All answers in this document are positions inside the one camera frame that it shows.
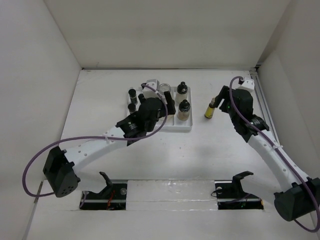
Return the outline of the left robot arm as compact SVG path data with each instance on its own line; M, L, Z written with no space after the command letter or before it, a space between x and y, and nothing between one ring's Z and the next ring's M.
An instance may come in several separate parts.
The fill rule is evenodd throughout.
M54 195L57 198L69 195L81 181L81 169L112 151L151 136L158 131L155 126L159 119L175 111L171 93L166 91L163 96L144 99L137 111L97 138L65 150L53 147L48 153L43 173Z

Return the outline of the round glass jar silver lid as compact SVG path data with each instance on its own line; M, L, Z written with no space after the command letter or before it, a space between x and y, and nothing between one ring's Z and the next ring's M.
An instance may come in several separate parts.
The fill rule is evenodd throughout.
M162 83L159 85L160 92L170 92L172 90L171 86L167 83Z

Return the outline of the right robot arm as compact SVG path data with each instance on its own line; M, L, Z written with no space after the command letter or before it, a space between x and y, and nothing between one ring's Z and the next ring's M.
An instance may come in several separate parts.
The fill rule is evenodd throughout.
M252 194L273 203L287 222L311 212L320 213L320 179L303 172L277 143L267 123L254 114L248 90L223 86L213 105L229 115L235 131L253 148L271 170L278 187L263 186L250 171L233 177L231 191L237 197Z

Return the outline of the black-cap bottle tan powder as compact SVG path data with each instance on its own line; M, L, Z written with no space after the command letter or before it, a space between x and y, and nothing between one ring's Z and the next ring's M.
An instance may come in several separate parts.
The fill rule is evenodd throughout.
M181 121L186 121L190 116L191 105L190 103L184 99L178 106L178 114L177 117Z

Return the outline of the small black-lid spice jar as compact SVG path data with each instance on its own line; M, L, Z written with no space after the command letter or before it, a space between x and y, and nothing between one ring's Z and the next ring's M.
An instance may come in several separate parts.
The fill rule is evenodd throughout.
M135 89L131 88L128 90L128 95L129 95L129 98L130 98L130 102L132 104L137 104L138 103L138 99L137 99L137 92Z

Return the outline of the yellow bottle beige cap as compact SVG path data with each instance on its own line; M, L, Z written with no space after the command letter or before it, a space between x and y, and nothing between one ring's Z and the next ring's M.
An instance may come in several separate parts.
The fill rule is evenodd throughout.
M211 119L213 117L214 111L215 111L215 98L213 97L204 113L204 117L207 119Z

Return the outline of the small brown spice jar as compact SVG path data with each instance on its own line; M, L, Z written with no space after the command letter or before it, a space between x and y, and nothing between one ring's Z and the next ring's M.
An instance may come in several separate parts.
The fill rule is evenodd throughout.
M134 103L128 104L127 108L130 115L134 114L137 111L136 105Z

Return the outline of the black-cap bottle white powder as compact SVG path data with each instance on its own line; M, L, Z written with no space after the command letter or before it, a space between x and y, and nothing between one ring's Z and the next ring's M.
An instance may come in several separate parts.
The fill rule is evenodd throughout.
M176 88L175 102L180 104L183 100L187 99L189 87L184 81L181 81Z

